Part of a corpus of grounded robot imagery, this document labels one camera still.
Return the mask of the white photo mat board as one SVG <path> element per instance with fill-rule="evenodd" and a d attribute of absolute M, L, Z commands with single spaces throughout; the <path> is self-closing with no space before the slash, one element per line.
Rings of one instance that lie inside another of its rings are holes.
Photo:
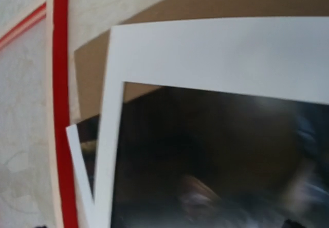
<path fill-rule="evenodd" d="M 112 27 L 99 124 L 95 227 L 111 224 L 126 82 L 328 104 L 328 18 L 235 17 Z"/>

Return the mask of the red wooden picture frame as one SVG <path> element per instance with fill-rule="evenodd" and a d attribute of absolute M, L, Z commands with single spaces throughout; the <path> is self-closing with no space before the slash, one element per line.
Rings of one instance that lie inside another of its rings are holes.
<path fill-rule="evenodd" d="M 1 28 L 1 227 L 78 227 L 66 136 L 68 0 Z"/>

